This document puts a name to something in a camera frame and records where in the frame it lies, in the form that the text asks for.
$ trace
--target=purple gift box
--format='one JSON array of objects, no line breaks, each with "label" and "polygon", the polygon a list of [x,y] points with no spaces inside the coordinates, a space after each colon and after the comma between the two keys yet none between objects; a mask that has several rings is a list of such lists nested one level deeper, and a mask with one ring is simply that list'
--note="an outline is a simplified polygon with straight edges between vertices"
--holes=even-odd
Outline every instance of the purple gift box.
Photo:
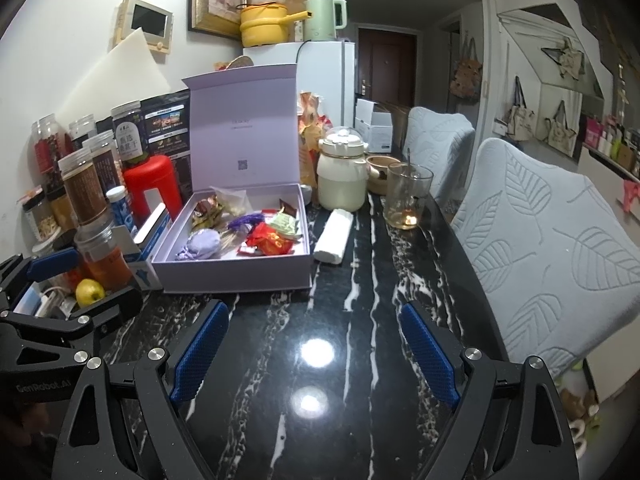
[{"label": "purple gift box", "polygon": [[[183,80],[191,89],[193,195],[175,219],[153,266],[165,292],[258,292],[311,286],[312,257],[298,165],[296,66],[252,66]],[[246,190],[256,209],[297,204],[302,240],[293,254],[176,262],[191,213],[211,188]]]}]

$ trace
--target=green electric kettle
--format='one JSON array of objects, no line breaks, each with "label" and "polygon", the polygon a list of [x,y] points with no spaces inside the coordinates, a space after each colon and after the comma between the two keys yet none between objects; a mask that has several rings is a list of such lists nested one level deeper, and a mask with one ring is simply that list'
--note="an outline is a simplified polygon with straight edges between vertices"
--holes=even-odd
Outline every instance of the green electric kettle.
[{"label": "green electric kettle", "polygon": [[[335,7],[340,6],[340,23],[336,23]],[[302,25],[303,40],[335,41],[335,31],[347,26],[345,0],[305,0],[305,9],[312,17]]]}]

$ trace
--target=brown door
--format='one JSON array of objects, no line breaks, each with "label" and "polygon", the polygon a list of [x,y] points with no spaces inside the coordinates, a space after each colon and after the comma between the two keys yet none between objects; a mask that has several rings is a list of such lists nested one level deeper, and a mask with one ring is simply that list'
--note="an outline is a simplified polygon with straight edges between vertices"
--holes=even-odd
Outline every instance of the brown door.
[{"label": "brown door", "polygon": [[371,101],[413,106],[415,50],[410,34],[359,29],[359,92]]}]

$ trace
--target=chair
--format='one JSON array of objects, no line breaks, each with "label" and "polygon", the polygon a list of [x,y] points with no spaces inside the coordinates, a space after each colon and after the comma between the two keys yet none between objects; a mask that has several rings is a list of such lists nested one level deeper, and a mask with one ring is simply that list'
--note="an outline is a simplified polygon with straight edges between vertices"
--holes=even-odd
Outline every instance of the chair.
[{"label": "chair", "polygon": [[443,207],[468,168],[475,130],[462,114],[439,114],[415,107],[409,112],[402,153],[433,171],[431,195]]},{"label": "chair", "polygon": [[487,139],[452,227],[511,361],[556,377],[640,311],[640,251],[583,175]]}]

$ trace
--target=metal screw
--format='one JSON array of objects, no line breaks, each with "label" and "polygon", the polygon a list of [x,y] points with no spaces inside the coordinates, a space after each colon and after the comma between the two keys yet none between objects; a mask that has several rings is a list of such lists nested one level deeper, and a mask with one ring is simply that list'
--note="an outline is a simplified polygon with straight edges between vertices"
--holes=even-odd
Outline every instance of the metal screw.
[{"label": "metal screw", "polygon": [[478,359],[482,357],[482,352],[477,348],[467,348],[465,350],[465,357],[472,361],[478,361]]},{"label": "metal screw", "polygon": [[536,370],[540,370],[545,365],[545,362],[537,356],[533,356],[529,358],[529,366],[531,368],[535,368]]},{"label": "metal screw", "polygon": [[100,367],[101,364],[102,359],[100,359],[99,357],[92,357],[87,362],[86,367],[89,368],[89,370],[95,370],[96,368]]},{"label": "metal screw", "polygon": [[76,354],[74,355],[74,361],[76,363],[84,363],[88,357],[89,357],[89,354],[84,350],[81,350],[76,352]]},{"label": "metal screw", "polygon": [[159,361],[164,357],[164,348],[152,348],[147,355],[152,361]]}]

